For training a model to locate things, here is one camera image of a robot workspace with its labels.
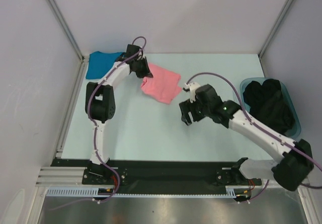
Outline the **pink t shirt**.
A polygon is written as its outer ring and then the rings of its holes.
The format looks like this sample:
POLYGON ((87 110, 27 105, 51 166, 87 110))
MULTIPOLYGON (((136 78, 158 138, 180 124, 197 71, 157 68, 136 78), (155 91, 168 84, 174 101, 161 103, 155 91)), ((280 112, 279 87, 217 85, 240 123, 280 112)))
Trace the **pink t shirt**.
POLYGON ((170 104, 182 90, 179 87, 181 75, 152 63, 148 66, 153 77, 143 78, 141 90, 158 102, 170 104))

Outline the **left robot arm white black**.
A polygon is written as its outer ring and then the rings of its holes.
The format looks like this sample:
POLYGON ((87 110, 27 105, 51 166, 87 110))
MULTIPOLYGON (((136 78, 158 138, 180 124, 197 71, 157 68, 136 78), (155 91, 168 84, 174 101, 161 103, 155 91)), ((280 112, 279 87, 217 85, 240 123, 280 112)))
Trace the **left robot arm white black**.
POLYGON ((112 68, 97 83, 87 84, 85 112, 93 123, 93 152, 90 161, 95 165, 109 160, 109 155, 104 151, 104 130, 116 112, 116 87, 132 72, 139 79, 153 77, 143 49, 134 44, 127 45, 126 52, 115 60, 112 68))

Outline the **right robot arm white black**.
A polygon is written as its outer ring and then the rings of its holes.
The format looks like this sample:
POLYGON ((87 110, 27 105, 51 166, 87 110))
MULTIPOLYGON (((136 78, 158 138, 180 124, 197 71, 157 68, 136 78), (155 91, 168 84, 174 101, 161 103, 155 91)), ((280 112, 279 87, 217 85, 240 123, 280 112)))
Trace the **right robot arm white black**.
POLYGON ((206 117, 251 140, 270 157, 270 160, 241 158, 232 171, 232 179, 244 184, 249 179, 274 180, 281 187, 295 191, 313 170, 310 144, 280 135, 257 119, 245 113, 234 101, 222 101, 209 84, 186 84, 183 88, 189 99, 179 104, 181 120, 186 125, 206 117))

